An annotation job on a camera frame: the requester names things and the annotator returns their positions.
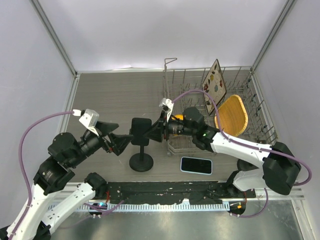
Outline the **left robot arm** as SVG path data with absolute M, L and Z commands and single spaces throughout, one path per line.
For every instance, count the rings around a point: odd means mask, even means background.
M 2 240 L 49 240 L 57 228 L 82 204 L 102 199 L 107 182 L 98 173 L 89 173 L 84 182 L 61 203 L 50 209 L 56 196 L 74 177 L 72 171 L 99 149 L 120 155 L 134 138 L 131 134 L 117 135 L 117 123 L 97 122 L 94 130 L 86 130 L 77 141 L 69 132 L 58 134 L 48 147 L 49 158 L 33 178 L 31 196 L 15 221 L 1 228 Z

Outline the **black phone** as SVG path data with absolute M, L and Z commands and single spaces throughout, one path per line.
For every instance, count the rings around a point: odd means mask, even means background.
M 152 126 L 152 120 L 149 118 L 134 117 L 131 121 L 130 134 L 133 135 L 131 144 L 134 146 L 146 147 L 149 145 L 149 139 L 144 137 L 145 132 Z

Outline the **black phone stand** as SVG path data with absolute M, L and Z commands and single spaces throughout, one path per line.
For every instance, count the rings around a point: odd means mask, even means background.
M 145 146 L 135 146 L 139 147 L 139 152 L 131 156 L 129 166 L 136 172 L 149 171 L 154 165 L 153 158 L 149 154 L 145 153 Z
M 254 165 L 251 163 L 244 161 L 242 159 L 237 160 L 237 168 L 239 171 L 250 171 L 254 168 Z

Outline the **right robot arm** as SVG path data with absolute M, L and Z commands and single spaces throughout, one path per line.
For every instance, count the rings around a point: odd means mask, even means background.
M 171 135 L 191 136 L 193 144 L 203 151 L 229 155 L 253 165 L 254 169 L 234 171 L 228 178 L 225 190 L 233 198 L 255 188 L 269 188 L 287 196 L 302 168 L 284 143 L 261 144 L 231 136 L 206 124 L 196 107 L 185 109 L 183 119 L 169 116 L 163 110 L 143 135 L 156 142 Z

